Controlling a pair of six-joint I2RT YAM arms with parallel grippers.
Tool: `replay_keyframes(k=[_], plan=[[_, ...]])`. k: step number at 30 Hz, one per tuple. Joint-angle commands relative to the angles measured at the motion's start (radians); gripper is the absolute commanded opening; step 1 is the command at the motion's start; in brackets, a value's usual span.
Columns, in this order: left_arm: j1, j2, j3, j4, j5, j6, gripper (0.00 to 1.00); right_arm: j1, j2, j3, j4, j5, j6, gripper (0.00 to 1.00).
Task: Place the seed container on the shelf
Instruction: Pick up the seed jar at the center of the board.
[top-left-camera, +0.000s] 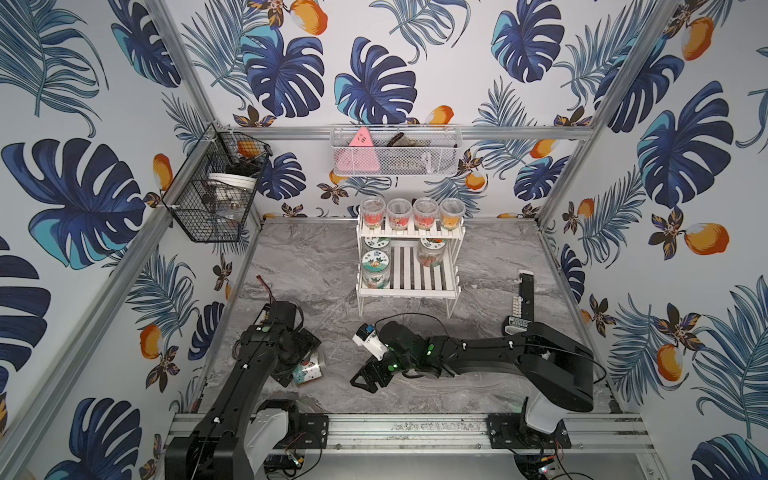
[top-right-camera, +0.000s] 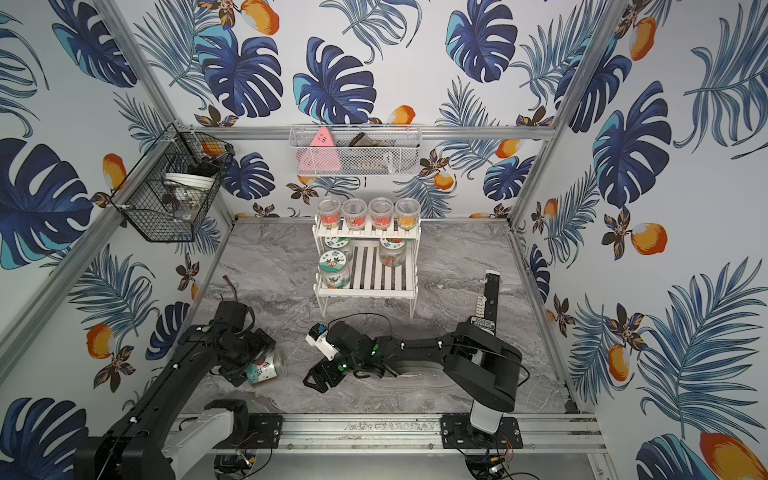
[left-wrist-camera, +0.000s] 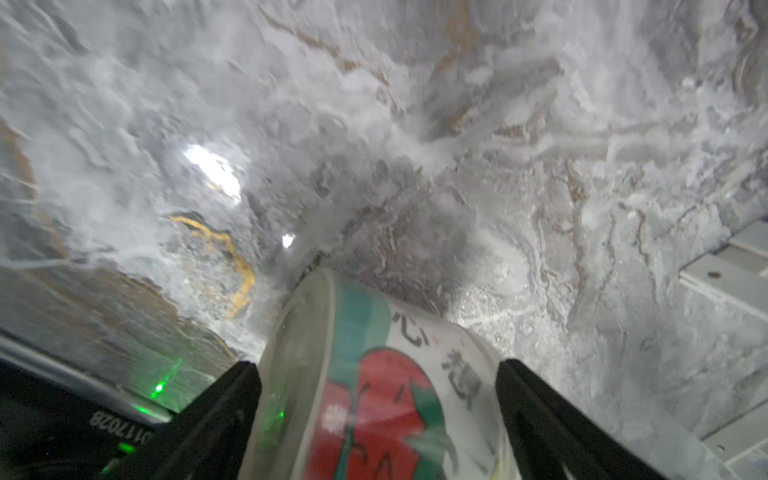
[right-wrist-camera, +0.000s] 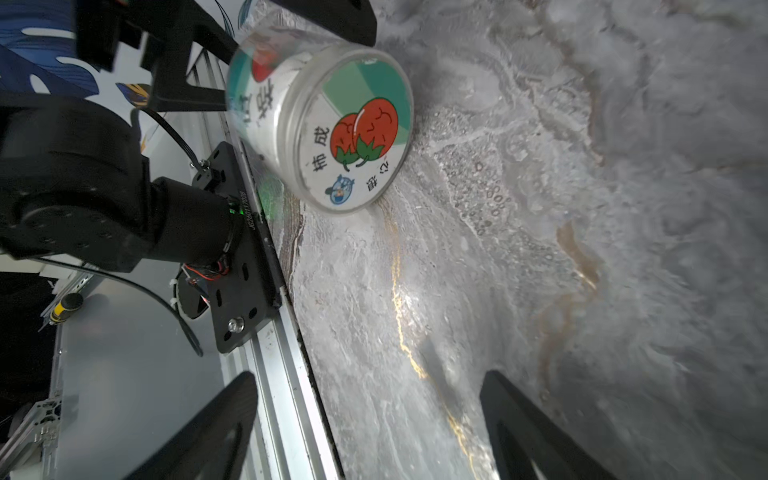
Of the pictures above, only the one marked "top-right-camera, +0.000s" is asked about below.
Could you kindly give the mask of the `red strawberry lid jar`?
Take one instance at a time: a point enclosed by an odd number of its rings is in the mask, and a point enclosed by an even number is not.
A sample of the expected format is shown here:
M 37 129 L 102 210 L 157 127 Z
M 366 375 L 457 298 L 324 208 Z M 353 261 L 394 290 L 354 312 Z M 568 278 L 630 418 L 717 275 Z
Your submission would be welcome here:
M 251 385 L 264 383 L 287 375 L 285 362 L 277 349 L 272 349 L 258 361 L 253 361 L 246 369 L 247 381 Z

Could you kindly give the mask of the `green white lid jar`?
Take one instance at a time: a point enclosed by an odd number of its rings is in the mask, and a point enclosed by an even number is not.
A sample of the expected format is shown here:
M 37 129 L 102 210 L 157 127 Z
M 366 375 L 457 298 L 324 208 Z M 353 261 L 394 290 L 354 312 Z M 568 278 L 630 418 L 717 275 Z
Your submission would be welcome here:
M 350 260 L 340 250 L 328 250 L 319 259 L 319 274 L 326 288 L 343 289 L 350 282 Z

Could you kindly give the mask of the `green lid seed jar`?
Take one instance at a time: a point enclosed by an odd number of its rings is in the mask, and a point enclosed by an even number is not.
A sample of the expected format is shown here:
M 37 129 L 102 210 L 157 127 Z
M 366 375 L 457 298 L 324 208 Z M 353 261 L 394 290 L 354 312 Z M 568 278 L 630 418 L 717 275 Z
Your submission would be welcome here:
M 325 237 L 323 239 L 326 251 L 337 250 L 342 252 L 348 260 L 353 258 L 354 246 L 350 238 L 347 237 Z

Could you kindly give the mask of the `red label lid jar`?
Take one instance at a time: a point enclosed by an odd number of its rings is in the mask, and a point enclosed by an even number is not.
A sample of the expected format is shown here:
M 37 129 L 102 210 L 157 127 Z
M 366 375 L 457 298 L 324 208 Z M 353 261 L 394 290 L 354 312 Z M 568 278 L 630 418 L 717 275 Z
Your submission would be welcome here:
M 407 241 L 400 238 L 382 238 L 379 245 L 379 261 L 385 267 L 396 268 L 405 262 Z

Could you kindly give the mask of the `clear seed container red label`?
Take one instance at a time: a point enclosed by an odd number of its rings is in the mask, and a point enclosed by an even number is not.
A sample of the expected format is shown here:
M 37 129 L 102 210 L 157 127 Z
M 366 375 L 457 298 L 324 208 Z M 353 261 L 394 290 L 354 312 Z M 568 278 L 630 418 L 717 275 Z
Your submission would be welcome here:
M 375 230 L 388 230 L 394 216 L 394 203 L 385 197 L 377 197 L 368 203 L 372 227 Z

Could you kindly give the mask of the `clear seed container orange label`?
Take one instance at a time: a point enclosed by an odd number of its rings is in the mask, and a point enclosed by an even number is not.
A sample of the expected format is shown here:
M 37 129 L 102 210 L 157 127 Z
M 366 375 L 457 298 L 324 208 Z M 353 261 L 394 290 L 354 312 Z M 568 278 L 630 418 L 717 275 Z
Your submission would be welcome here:
M 395 203 L 395 213 L 399 230 L 410 231 L 418 226 L 421 205 L 413 198 L 402 198 Z

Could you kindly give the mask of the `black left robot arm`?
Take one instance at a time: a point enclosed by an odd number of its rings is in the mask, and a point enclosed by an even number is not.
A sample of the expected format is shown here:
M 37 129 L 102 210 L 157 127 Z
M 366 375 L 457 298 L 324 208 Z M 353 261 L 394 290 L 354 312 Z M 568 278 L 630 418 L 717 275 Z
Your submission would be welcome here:
M 231 300 L 219 303 L 209 323 L 190 326 L 136 405 L 104 435 L 89 437 L 77 447 L 74 477 L 181 478 L 181 462 L 164 451 L 178 414 L 198 384 L 215 370 L 230 384 L 241 385 L 248 366 L 275 345 L 266 332 L 246 324 L 254 319 L 251 307 Z

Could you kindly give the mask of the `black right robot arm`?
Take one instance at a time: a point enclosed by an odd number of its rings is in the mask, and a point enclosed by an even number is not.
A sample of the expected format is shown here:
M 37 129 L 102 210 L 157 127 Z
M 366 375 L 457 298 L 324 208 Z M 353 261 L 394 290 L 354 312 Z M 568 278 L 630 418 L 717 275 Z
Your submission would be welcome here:
M 438 369 L 472 398 L 468 431 L 486 436 L 497 434 L 503 415 L 514 411 L 525 371 L 516 347 L 469 321 L 439 337 L 408 340 L 371 338 L 339 320 L 314 325 L 306 341 L 323 355 L 305 375 L 306 387 L 325 393 L 349 376 L 381 379 Z

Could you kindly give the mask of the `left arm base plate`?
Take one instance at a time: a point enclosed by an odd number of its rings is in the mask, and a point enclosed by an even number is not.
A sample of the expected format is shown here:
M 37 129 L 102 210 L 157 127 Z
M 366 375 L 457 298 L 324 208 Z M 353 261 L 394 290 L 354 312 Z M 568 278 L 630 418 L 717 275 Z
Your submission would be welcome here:
M 274 413 L 251 412 L 245 400 L 214 400 L 204 412 L 225 410 L 232 415 L 230 433 L 219 441 L 215 449 L 276 449 L 279 446 L 284 417 Z

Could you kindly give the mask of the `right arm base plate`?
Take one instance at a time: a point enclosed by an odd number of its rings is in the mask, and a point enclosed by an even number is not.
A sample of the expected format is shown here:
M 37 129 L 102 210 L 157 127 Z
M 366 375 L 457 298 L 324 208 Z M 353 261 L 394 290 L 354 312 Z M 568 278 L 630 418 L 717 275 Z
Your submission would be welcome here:
M 502 416 L 496 432 L 487 433 L 471 425 L 469 413 L 449 413 L 441 416 L 439 431 L 445 449 L 464 451 L 523 447 L 521 429 L 514 417 Z

